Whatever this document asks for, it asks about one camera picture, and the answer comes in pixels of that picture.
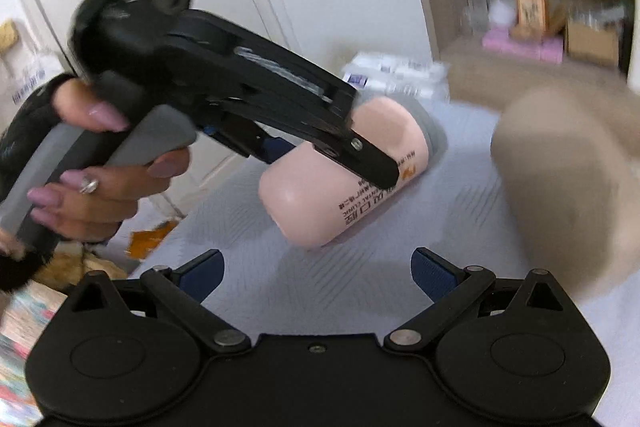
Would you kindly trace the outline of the hand with pink nails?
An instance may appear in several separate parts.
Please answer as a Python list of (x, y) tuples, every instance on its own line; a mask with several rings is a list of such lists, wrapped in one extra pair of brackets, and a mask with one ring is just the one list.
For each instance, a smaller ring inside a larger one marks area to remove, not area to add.
[[(100, 100), (77, 78), (55, 90), (52, 105), (62, 121), (92, 132), (119, 132), (128, 127), (128, 120), (116, 107)], [(190, 162), (190, 150), (179, 148), (149, 165), (67, 170), (58, 181), (28, 192), (34, 205), (30, 217), (64, 239), (107, 241), (122, 222), (136, 215), (140, 199), (166, 191)]]

